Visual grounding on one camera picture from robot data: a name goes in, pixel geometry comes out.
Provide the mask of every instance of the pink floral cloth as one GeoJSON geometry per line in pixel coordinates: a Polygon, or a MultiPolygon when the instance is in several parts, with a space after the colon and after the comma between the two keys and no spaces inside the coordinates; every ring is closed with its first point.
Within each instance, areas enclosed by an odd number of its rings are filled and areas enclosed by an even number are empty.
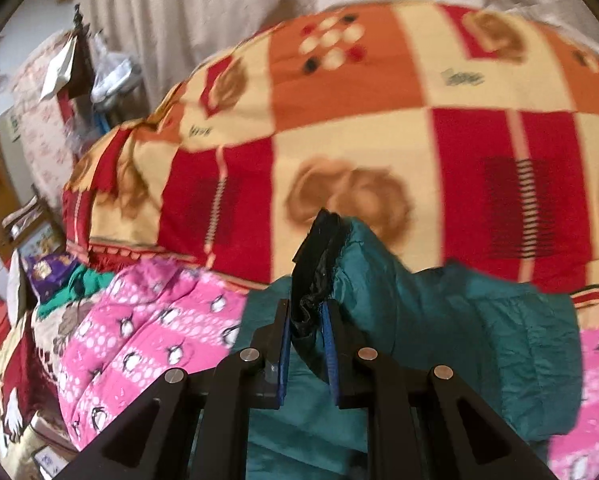
{"type": "Polygon", "coordinates": [[[561,480],[593,480],[599,473],[599,330],[582,330],[583,392],[577,424],[551,439],[548,465],[561,480]]]}
{"type": "Polygon", "coordinates": [[[74,160],[66,144],[57,99],[40,102],[40,96],[49,63],[68,38],[70,32],[57,32],[47,38],[17,70],[11,84],[24,158],[33,183],[55,209],[62,205],[62,189],[73,171],[74,160]]]}
{"type": "Polygon", "coordinates": [[[120,272],[68,343],[60,407],[83,449],[172,367],[215,367],[233,345],[246,296],[211,272],[142,260],[120,272]]]}

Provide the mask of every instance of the teal fabric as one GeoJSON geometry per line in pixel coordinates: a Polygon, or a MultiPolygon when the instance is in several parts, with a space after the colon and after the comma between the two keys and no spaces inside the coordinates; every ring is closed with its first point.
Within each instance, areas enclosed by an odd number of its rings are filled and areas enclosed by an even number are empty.
{"type": "Polygon", "coordinates": [[[114,272],[102,273],[89,269],[84,265],[77,266],[68,283],[58,290],[49,301],[40,305],[37,309],[37,318],[39,320],[45,319],[56,308],[69,301],[82,300],[92,296],[106,288],[113,281],[113,276],[115,276],[114,272]]]}
{"type": "MultiPolygon", "coordinates": [[[[234,350],[273,322],[290,286],[286,277],[249,294],[234,350]]],[[[401,365],[451,366],[530,444],[574,426],[582,361],[568,296],[540,294],[460,264],[413,274],[353,219],[332,297],[370,344],[401,365]]],[[[335,479],[346,473],[351,450],[366,450],[365,427],[365,412],[338,410],[327,384],[291,349],[284,406],[251,414],[248,478],[335,479]]],[[[545,452],[543,444],[535,448],[545,452]]]]}

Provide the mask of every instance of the triangular cutout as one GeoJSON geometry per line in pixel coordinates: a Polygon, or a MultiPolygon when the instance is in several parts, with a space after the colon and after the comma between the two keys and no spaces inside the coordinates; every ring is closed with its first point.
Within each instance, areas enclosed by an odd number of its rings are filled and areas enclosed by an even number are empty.
{"type": "Polygon", "coordinates": [[[103,455],[126,467],[137,467],[159,411],[160,402],[153,399],[126,426],[118,430],[116,438],[104,447],[103,455]]]}
{"type": "Polygon", "coordinates": [[[511,452],[510,445],[476,412],[468,400],[458,400],[457,410],[464,423],[468,442],[477,464],[488,464],[511,452]]]}

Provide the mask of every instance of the silver rivet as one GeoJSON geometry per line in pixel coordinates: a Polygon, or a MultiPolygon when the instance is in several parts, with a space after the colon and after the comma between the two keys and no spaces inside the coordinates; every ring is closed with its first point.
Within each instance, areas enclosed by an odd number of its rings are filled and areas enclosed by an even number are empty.
{"type": "Polygon", "coordinates": [[[171,368],[164,374],[164,379],[167,383],[175,384],[179,383],[184,378],[184,371],[182,368],[171,368]]]}
{"type": "Polygon", "coordinates": [[[243,351],[240,352],[240,359],[242,361],[255,361],[259,357],[259,351],[257,348],[244,348],[243,351]]]}
{"type": "Polygon", "coordinates": [[[439,365],[435,367],[433,373],[438,379],[448,380],[453,376],[453,369],[447,365],[439,365]]]}
{"type": "Polygon", "coordinates": [[[377,350],[369,346],[360,348],[357,354],[359,355],[360,359],[364,359],[365,361],[373,361],[374,359],[377,359],[377,350]]]}

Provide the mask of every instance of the purple bag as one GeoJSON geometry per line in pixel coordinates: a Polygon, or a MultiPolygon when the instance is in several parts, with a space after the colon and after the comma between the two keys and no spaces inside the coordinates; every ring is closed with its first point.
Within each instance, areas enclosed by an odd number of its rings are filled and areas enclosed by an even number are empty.
{"type": "Polygon", "coordinates": [[[24,270],[40,303],[46,303],[68,283],[79,264],[74,256],[67,253],[48,254],[40,259],[27,256],[24,270]]]}

